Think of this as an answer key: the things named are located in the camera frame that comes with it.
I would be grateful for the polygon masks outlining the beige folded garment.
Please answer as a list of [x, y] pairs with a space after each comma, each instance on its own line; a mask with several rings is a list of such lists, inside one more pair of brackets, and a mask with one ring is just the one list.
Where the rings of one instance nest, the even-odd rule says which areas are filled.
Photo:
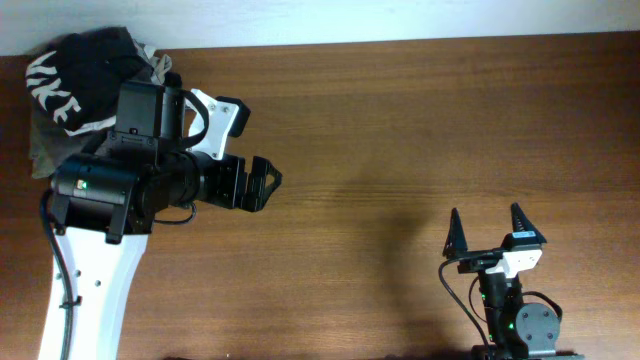
[[171, 57], [167, 54], [156, 55], [156, 47], [138, 42], [137, 40], [134, 41], [134, 45], [137, 49], [137, 54], [151, 67], [151, 82], [158, 85], [164, 84], [166, 74], [172, 68]]

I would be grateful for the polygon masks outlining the dark grey folded garment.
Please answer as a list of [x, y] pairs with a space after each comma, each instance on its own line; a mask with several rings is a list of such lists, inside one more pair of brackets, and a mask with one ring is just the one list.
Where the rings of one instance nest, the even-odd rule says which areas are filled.
[[32, 176], [44, 178], [53, 173], [71, 154], [81, 150], [92, 135], [96, 132], [68, 136], [62, 129], [48, 120], [46, 116], [36, 109], [36, 105], [27, 91], [31, 101], [31, 134], [30, 134], [30, 158], [32, 164]]

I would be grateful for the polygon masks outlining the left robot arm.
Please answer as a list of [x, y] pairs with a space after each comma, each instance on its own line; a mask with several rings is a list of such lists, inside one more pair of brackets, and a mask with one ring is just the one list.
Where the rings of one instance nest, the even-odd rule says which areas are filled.
[[264, 208], [281, 173], [265, 158], [225, 151], [249, 116], [236, 98], [123, 84], [115, 125], [62, 162], [41, 200], [53, 271], [40, 358], [116, 357], [132, 280], [161, 211], [201, 202]]

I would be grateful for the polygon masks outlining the white folded garment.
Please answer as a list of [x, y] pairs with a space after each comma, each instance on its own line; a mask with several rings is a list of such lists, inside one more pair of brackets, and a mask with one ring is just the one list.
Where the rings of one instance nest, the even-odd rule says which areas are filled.
[[85, 123], [79, 129], [71, 131], [65, 130], [68, 136], [78, 136], [85, 133], [96, 132], [111, 126], [114, 126], [116, 123], [116, 116], [111, 116], [101, 121]]

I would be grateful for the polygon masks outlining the dark green t-shirt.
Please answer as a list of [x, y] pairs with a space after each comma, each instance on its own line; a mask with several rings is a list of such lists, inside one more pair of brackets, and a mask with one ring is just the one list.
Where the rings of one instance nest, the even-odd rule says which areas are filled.
[[151, 73], [127, 28], [107, 27], [50, 43], [25, 80], [36, 109], [65, 132], [115, 116], [121, 85], [150, 82]]

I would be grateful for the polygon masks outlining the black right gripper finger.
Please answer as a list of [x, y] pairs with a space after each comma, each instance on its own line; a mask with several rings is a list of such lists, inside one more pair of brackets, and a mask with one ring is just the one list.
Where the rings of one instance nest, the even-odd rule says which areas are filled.
[[449, 230], [442, 255], [446, 259], [458, 258], [468, 252], [468, 246], [460, 214], [457, 208], [451, 210]]
[[534, 244], [546, 244], [547, 240], [542, 233], [526, 217], [518, 203], [510, 206], [512, 237], [518, 240], [531, 240]]

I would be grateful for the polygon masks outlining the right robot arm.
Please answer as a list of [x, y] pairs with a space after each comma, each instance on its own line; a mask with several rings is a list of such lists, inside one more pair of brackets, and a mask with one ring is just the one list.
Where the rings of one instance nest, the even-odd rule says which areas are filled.
[[[517, 203], [510, 206], [512, 231], [497, 248], [468, 249], [459, 211], [451, 210], [449, 230], [438, 268], [438, 277], [479, 332], [482, 343], [471, 348], [472, 359], [583, 359], [573, 351], [559, 351], [563, 309], [550, 297], [525, 291], [519, 274], [533, 269], [547, 243], [544, 235], [526, 217]], [[472, 304], [464, 304], [444, 277], [444, 269], [455, 264], [460, 274], [473, 274], [484, 308], [485, 327]]]

